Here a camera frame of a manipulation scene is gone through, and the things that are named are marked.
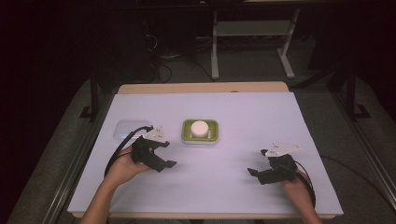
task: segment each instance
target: floor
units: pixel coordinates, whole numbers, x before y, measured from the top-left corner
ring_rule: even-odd
[[[259,44],[253,48],[249,43]],[[220,51],[218,82],[284,81],[291,87],[318,72],[306,69],[314,46],[314,40],[293,40],[288,57],[296,78],[287,79],[276,55],[279,40],[246,41],[238,45],[238,50]],[[208,74],[209,50],[201,51],[194,63],[177,58],[163,64],[166,67],[160,68],[160,75],[162,80],[169,78],[169,83],[212,81]],[[382,197],[387,194],[386,184],[380,181],[371,159],[374,152],[392,182],[396,181],[393,175],[396,173],[396,124],[378,103],[370,86],[360,79],[357,79],[356,105],[364,105],[371,117],[352,121],[344,109],[346,88],[337,93],[329,92],[326,84],[330,78],[327,76],[305,89],[290,89],[295,93],[344,210],[342,216],[325,223],[396,223],[395,208]],[[78,223],[78,219],[66,211],[68,202],[111,99],[112,94],[100,92],[96,120],[82,119],[81,111],[91,104],[90,81],[81,86],[51,137],[9,224]],[[109,223],[134,223],[134,220],[110,219]],[[264,220],[264,223],[301,221]]]

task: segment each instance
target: small green tray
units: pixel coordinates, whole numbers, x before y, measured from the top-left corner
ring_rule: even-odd
[[[191,125],[197,121],[203,120],[209,126],[209,136],[205,138],[192,137]],[[184,143],[187,144],[203,144],[203,145],[214,145],[217,143],[219,138],[219,124],[213,119],[186,119],[183,122],[183,129],[181,131],[181,138]]]

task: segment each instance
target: gray carpet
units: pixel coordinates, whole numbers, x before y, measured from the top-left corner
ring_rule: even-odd
[[[285,77],[283,68],[276,56],[277,44],[269,43],[269,47],[260,50],[240,50],[235,53],[223,52],[219,55],[219,82],[228,81],[284,81],[289,86],[299,83],[317,71],[308,71],[310,53],[315,44],[313,41],[292,42],[289,51],[291,67],[296,78]],[[161,68],[163,79],[171,76],[169,82],[210,82],[210,54],[202,52],[197,63],[184,60],[166,63],[171,69]],[[370,119],[359,119],[351,122],[343,108],[345,90],[330,93],[325,89],[329,77],[314,83],[304,90],[295,90],[295,96],[302,110],[305,122],[311,132],[318,152],[321,155],[336,159],[348,167],[364,175],[375,186],[381,189],[378,178],[373,171],[364,147],[357,134],[358,127],[375,149],[378,158],[390,174],[396,172],[396,125],[382,106],[375,99],[371,88],[358,80],[356,103],[366,107]],[[100,94],[100,105],[106,113],[111,95]],[[60,192],[64,176],[73,164],[76,153],[85,147],[80,157],[84,161],[88,156],[89,143],[84,139],[87,134],[97,133],[97,123],[79,117],[84,106],[90,105],[90,84],[87,81],[77,92],[75,98],[64,113],[64,117],[53,134],[47,148],[35,168],[18,204],[8,223],[78,223],[76,218],[66,212],[73,188],[67,191],[63,201],[53,201]],[[378,192],[359,175],[345,166],[326,158],[322,158],[328,175],[344,209],[344,214],[326,220],[325,223],[396,223],[396,216],[391,208],[380,197]],[[78,180],[78,176],[70,177],[70,181]],[[53,217],[49,209],[57,203],[60,209]],[[132,220],[110,219],[110,223],[133,223]],[[264,223],[301,223],[300,220],[265,220]]]

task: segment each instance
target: hand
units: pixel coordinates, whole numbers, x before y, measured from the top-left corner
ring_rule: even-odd
[[[149,170],[145,164],[134,163],[131,158],[132,147],[123,149],[119,157],[111,165],[104,182],[110,184],[113,188],[128,182],[134,176]]]
[[[297,170],[308,182],[310,181],[308,176],[301,171]],[[303,181],[299,178],[295,178],[293,181],[285,180],[281,182],[283,190],[285,190],[291,202],[299,211],[304,223],[319,224],[322,223],[317,212],[315,211],[314,205],[311,201],[311,196],[308,190],[305,188]]]

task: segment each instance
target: dark background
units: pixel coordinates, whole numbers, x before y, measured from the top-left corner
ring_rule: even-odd
[[[144,13],[132,16],[127,13],[128,16],[120,17],[124,15],[121,11],[82,9],[100,6],[97,1],[82,1],[78,5],[76,2],[0,2],[0,90],[3,98],[0,111],[0,223],[7,221],[64,111],[92,71],[98,72],[102,80],[100,84],[108,91],[122,82],[150,82],[153,79],[155,71],[149,70],[148,64],[153,58],[141,54],[144,45],[140,48],[130,46],[132,51],[139,53],[118,51],[125,40],[117,39],[123,35],[117,33],[120,27],[115,27],[115,23],[123,21],[118,23],[120,26],[132,24],[127,39],[135,42],[138,39],[138,43],[144,44],[141,38],[149,28],[162,38],[165,45],[180,47],[192,57],[190,46],[194,44],[194,36],[210,35],[211,32],[212,19],[207,12],[179,11],[174,18],[165,12],[158,13],[153,21],[142,25],[140,19]],[[324,69],[344,60],[351,62],[357,75],[371,85],[379,102],[396,120],[395,9],[385,1],[305,7],[294,38],[313,36],[317,39],[311,68]],[[190,16],[181,21],[178,19],[180,15]],[[255,19],[258,14],[248,15]],[[169,21],[161,20],[163,16]],[[94,57],[103,51],[97,48],[98,45],[110,56]],[[125,68],[109,62],[114,59],[133,63]],[[147,66],[136,68],[138,64]],[[148,75],[137,77],[135,74],[141,71]],[[123,73],[132,75],[124,79]]]

